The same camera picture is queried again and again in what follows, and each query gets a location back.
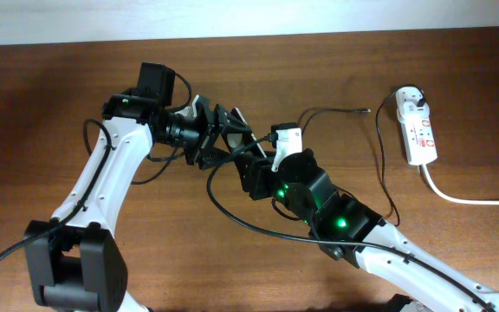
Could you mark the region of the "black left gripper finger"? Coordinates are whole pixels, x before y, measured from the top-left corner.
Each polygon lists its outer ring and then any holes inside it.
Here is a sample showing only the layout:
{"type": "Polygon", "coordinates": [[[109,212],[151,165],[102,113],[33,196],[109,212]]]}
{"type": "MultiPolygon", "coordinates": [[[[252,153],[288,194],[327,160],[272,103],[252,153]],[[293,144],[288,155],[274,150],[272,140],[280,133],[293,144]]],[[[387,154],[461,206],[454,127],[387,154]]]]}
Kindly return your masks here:
{"type": "Polygon", "coordinates": [[[230,154],[217,147],[212,147],[208,152],[202,153],[198,157],[198,167],[200,170],[205,171],[216,166],[221,160],[227,158],[230,154]]]}
{"type": "Polygon", "coordinates": [[[214,108],[216,117],[216,127],[225,143],[229,142],[229,136],[235,136],[235,143],[240,143],[241,140],[237,136],[244,134],[252,134],[252,128],[244,121],[238,119],[234,114],[230,113],[225,107],[217,104],[214,108]]]}

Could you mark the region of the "black smartphone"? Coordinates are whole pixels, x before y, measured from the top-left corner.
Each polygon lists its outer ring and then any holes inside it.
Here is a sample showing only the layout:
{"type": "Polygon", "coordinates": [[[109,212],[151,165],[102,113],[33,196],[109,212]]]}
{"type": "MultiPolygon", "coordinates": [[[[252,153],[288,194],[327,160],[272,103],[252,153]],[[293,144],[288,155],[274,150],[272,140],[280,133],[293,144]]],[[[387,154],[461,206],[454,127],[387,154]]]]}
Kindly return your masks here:
{"type": "MultiPolygon", "coordinates": [[[[234,107],[230,113],[238,120],[240,120],[245,126],[248,126],[248,122],[243,117],[242,112],[234,107]]],[[[249,143],[256,141],[257,137],[253,133],[230,133],[227,135],[227,147],[232,151],[247,146],[249,143]]],[[[259,158],[266,158],[267,155],[262,149],[260,144],[256,144],[250,149],[250,152],[259,158]]]]}

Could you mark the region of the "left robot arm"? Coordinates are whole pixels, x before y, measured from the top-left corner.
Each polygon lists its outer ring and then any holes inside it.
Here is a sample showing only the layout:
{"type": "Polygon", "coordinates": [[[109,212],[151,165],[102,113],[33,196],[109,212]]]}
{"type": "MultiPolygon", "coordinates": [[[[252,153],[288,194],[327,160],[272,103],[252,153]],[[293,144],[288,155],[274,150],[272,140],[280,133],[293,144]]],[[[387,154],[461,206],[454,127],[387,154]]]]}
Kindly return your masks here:
{"type": "Polygon", "coordinates": [[[179,75],[144,62],[135,87],[114,94],[96,121],[99,139],[81,176],[49,221],[24,233],[36,304],[56,311],[144,311],[127,291],[128,269],[115,229],[134,175],[154,144],[182,149],[188,164],[208,165],[218,137],[252,132],[245,120],[208,99],[172,106],[179,75]]]}

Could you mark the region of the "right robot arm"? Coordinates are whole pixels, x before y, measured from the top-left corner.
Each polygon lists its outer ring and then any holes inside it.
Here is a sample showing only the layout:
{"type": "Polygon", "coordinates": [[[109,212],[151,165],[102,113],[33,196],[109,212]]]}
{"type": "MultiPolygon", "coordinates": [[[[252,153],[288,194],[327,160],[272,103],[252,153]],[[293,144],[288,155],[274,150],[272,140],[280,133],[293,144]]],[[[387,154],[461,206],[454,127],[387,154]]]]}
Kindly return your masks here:
{"type": "Polygon", "coordinates": [[[395,225],[340,192],[307,149],[276,164],[235,158],[243,189],[272,198],[309,227],[307,240],[334,260],[378,276],[407,293],[398,311],[499,311],[499,291],[478,283],[411,242],[395,225]]]}

